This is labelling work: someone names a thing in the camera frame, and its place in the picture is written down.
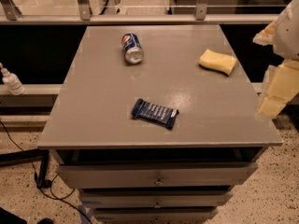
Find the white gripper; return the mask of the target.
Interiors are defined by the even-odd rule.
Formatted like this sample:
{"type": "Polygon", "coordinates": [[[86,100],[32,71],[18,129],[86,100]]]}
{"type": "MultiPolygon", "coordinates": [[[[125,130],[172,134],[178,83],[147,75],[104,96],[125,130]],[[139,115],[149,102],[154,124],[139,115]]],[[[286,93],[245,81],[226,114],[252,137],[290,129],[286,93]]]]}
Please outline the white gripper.
{"type": "Polygon", "coordinates": [[[299,0],[291,0],[279,14],[253,37],[253,42],[267,46],[285,60],[279,66],[269,65],[262,83],[254,117],[257,120],[274,119],[299,93],[299,0]]]}

